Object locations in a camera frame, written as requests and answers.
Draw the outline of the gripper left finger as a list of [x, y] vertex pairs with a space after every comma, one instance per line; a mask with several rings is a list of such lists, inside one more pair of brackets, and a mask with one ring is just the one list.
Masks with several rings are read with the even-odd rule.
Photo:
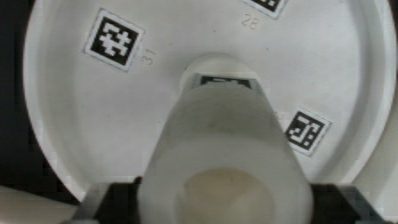
[[139, 187], [132, 182], [98, 183], [89, 188], [75, 214], [60, 224], [140, 224]]

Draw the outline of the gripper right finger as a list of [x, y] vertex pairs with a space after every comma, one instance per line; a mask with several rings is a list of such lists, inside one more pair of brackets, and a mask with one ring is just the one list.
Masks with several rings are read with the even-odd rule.
[[386, 220], [354, 185], [313, 184], [309, 224], [386, 224]]

